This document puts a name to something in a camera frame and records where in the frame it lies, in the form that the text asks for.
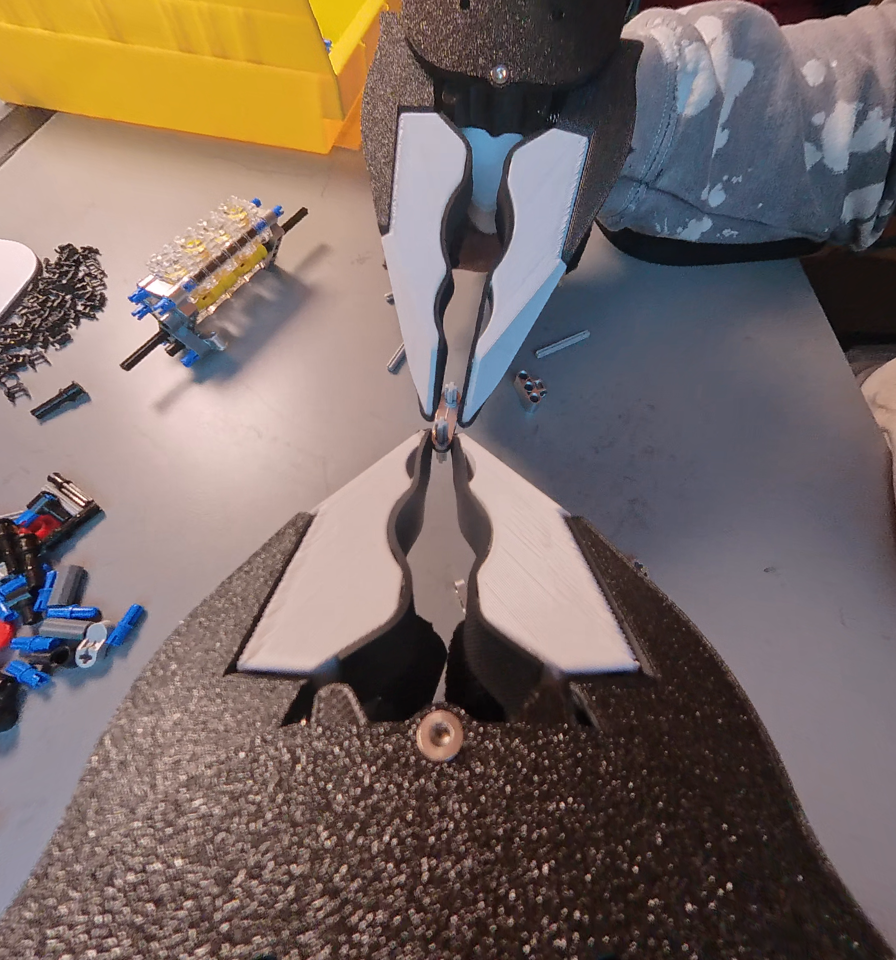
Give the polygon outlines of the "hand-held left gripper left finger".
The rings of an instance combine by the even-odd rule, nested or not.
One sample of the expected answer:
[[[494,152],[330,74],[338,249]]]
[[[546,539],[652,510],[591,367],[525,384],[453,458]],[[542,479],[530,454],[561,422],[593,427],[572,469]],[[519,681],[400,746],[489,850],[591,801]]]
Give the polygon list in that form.
[[[318,504],[238,657],[238,670],[312,676],[393,628],[412,594],[406,554],[430,479],[426,433]]]

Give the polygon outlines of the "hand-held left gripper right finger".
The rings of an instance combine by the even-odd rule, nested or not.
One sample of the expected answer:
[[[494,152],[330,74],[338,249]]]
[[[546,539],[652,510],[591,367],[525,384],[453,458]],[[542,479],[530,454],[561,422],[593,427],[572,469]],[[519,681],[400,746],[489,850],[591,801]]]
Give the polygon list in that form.
[[[639,669],[553,499],[467,437],[454,438],[458,523],[477,558],[472,586],[487,625],[572,676]]]

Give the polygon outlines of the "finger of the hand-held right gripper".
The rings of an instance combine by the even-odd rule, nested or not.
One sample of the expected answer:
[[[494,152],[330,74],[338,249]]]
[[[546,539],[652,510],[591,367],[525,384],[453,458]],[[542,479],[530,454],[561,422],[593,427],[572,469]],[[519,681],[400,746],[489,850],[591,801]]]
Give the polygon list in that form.
[[[465,209],[470,185],[470,147],[458,129],[436,112],[403,112],[382,246],[407,366],[429,421],[444,366],[439,300],[450,274],[447,222],[455,208]]]
[[[589,140],[559,128],[515,144],[498,194],[502,258],[483,290],[458,413],[471,424],[567,269],[565,242]]]

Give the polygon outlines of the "grey desk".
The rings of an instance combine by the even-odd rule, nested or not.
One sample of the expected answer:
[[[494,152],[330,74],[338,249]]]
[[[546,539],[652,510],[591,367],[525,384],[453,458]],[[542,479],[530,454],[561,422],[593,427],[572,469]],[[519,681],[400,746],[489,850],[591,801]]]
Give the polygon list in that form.
[[[158,352],[126,296],[146,258],[231,193],[309,217],[277,267],[218,312],[223,354]],[[57,825],[96,739],[175,626],[297,511],[419,425],[360,154],[276,150],[58,114],[0,166],[0,237],[100,249],[108,306],[0,393],[0,511],[58,471],[104,516],[70,546],[90,602],[149,616],[118,654],[34,695],[0,734],[0,912]],[[882,435],[795,261],[673,269],[598,233],[472,435],[594,522],[718,649],[764,720],[842,878],[896,950],[896,533]]]

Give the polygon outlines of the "clear toy engine block assembly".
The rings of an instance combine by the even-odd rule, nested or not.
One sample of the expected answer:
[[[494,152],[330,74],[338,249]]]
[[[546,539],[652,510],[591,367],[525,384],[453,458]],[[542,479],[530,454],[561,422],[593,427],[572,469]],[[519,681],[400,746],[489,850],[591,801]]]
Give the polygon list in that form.
[[[224,351],[226,340],[208,329],[208,318],[273,263],[286,233],[308,213],[302,207],[284,219],[279,205],[231,196],[154,254],[129,300],[137,306],[133,316],[154,318],[157,330],[121,369],[130,371],[160,346],[186,367]]]

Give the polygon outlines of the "pile of blue black pins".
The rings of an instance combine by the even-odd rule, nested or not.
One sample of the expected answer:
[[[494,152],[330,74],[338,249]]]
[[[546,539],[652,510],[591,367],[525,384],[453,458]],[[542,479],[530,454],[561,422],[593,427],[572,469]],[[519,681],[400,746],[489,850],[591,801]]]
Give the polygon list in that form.
[[[83,601],[87,571],[58,549],[101,514],[92,496],[54,472],[21,511],[0,514],[0,732],[19,718],[22,695],[63,668],[87,669],[128,642],[146,616],[119,618]]]

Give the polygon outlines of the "long yellow plastic bin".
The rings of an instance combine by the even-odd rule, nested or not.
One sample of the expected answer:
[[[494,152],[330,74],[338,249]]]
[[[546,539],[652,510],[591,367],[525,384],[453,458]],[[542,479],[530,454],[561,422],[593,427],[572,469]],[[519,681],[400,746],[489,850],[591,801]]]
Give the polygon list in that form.
[[[382,1],[0,1],[0,98],[318,154],[358,149]]]

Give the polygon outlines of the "black toy pin connector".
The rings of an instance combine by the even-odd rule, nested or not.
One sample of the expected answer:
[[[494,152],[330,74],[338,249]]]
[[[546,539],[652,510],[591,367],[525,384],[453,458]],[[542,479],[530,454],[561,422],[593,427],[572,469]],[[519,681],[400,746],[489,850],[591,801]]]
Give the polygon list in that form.
[[[88,402],[90,399],[87,391],[79,383],[72,381],[44,402],[31,408],[30,414],[38,422],[42,422],[68,409],[71,405]]]

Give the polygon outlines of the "pile of small black links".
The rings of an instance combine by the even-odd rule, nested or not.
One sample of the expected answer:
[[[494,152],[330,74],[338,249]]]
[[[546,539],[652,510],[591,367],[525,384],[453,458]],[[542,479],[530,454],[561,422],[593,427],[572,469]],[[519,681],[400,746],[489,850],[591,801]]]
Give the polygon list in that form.
[[[0,325],[0,390],[14,403],[29,396],[21,372],[47,364],[48,350],[71,341],[83,320],[107,303],[107,275],[94,246],[63,244],[46,258],[34,283]]]

